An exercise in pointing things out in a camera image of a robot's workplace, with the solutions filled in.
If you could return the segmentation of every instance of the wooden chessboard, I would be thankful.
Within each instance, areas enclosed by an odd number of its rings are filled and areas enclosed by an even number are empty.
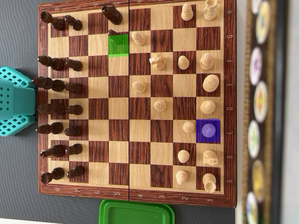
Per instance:
[[[182,5],[189,2],[192,20],[181,19]],[[38,103],[75,105],[83,114],[38,115],[39,125],[61,122],[64,128],[79,126],[79,137],[39,135],[38,153],[53,146],[80,143],[83,152],[62,158],[38,159],[38,174],[62,167],[66,172],[76,165],[85,167],[81,177],[48,184],[38,182],[42,194],[111,198],[138,202],[176,203],[235,207],[236,205],[236,8],[234,0],[218,1],[217,17],[203,18],[205,1],[143,0],[110,2],[107,0],[72,1],[41,4],[38,9],[63,18],[70,14],[83,23],[75,31],[67,27],[56,31],[38,22],[38,54],[71,58],[83,63],[83,70],[64,68],[54,71],[38,65],[39,76],[60,79],[65,83],[81,83],[82,93],[38,90]],[[114,4],[121,12],[120,25],[113,25],[102,14],[101,7]],[[113,29],[129,34],[129,54],[108,56],[107,32]],[[136,46],[131,37],[140,31],[147,40]],[[155,70],[149,58],[161,53],[166,59],[162,71]],[[203,71],[199,60],[204,53],[214,57],[214,67]],[[187,70],[178,68],[178,58],[190,60]],[[204,78],[215,74],[220,79],[213,93],[202,88]],[[144,93],[132,88],[134,81],[147,85]],[[167,103],[163,113],[153,104]],[[200,105],[206,100],[216,104],[215,112],[204,115]],[[219,119],[220,142],[196,143],[195,132],[186,134],[186,121]],[[178,161],[179,150],[190,153],[190,159]],[[216,167],[203,165],[202,154],[216,152]],[[176,172],[188,173],[186,184],[176,182]],[[204,190],[202,176],[216,177],[216,191]]]

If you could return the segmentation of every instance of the pawn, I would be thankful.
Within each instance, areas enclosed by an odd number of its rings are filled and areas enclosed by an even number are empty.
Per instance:
[[[189,67],[189,60],[188,58],[186,58],[185,56],[180,56],[178,58],[178,67],[181,69],[181,70],[186,70],[188,67]]]
[[[55,168],[51,173],[44,173],[41,175],[41,182],[46,184],[50,183],[53,179],[60,180],[64,176],[64,169],[61,167]]]
[[[132,38],[133,38],[135,44],[138,46],[142,46],[146,42],[145,36],[140,34],[138,31],[132,33]]]
[[[186,3],[182,8],[182,19],[185,21],[189,21],[193,18],[193,11],[191,5]]]
[[[65,22],[69,24],[74,30],[79,31],[82,29],[82,22],[80,20],[75,19],[71,15],[66,15],[65,16]]]

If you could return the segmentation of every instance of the gray background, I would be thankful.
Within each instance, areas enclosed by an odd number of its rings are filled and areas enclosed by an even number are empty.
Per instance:
[[[0,66],[37,76],[38,0],[0,0]],[[99,199],[40,195],[37,191],[37,123],[0,137],[0,217],[61,224],[95,224]],[[171,206],[176,224],[232,224],[234,209]]]

